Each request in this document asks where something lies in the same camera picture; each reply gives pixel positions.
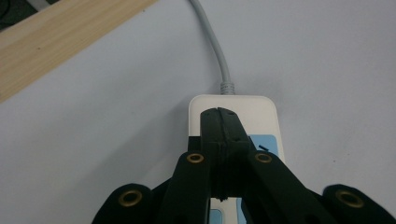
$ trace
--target white table surface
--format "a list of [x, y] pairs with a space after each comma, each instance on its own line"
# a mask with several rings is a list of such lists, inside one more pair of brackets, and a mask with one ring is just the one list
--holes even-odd
[[[396, 2], [202, 0], [236, 91], [277, 107], [289, 168], [396, 216]], [[162, 0], [0, 104], [0, 223], [90, 223], [187, 149], [219, 67], [187, 0]]]

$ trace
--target white power strip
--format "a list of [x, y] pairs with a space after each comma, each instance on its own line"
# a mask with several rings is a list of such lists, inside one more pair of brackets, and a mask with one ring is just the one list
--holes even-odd
[[[203, 111], [223, 107], [238, 115], [242, 125], [258, 150], [269, 149], [285, 161], [279, 123], [274, 103], [263, 96], [248, 95], [199, 95], [189, 107], [189, 136], [200, 135], [200, 115]], [[246, 223], [240, 209], [240, 200], [211, 200], [210, 224]]]

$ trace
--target gray cable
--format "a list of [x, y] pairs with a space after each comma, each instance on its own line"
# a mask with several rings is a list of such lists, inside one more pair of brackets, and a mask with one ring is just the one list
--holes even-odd
[[228, 70], [227, 62], [225, 61], [224, 54], [221, 50], [218, 40], [216, 39], [215, 33], [210, 26], [206, 13], [198, 0], [190, 0], [190, 2], [195, 9], [198, 19], [203, 26], [207, 37], [209, 38], [210, 44], [212, 45], [212, 48], [215, 51], [216, 57], [219, 61], [222, 78], [222, 82], [220, 84], [220, 93], [222, 95], [235, 95], [234, 84], [231, 82], [230, 71]]

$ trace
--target wooden board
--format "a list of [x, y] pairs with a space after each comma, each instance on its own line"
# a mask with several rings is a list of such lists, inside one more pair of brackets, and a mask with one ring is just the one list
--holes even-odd
[[0, 33], [0, 103], [156, 0], [62, 0]]

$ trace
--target power cord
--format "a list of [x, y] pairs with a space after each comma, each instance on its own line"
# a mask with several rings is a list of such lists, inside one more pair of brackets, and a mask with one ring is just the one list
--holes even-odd
[[219, 61], [219, 67], [221, 70], [221, 78], [222, 78], [222, 82], [220, 84], [220, 94], [235, 95], [235, 87], [234, 84], [231, 82], [230, 71], [228, 70], [227, 62], [221, 50], [219, 41], [216, 38], [215, 33], [212, 30], [212, 27], [210, 26], [206, 13], [198, 0], [190, 0], [190, 2], [198, 16], [201, 25], [203, 26], [207, 34], [207, 37], [209, 38], [210, 44], [213, 50], [215, 51], [216, 57], [218, 58]]

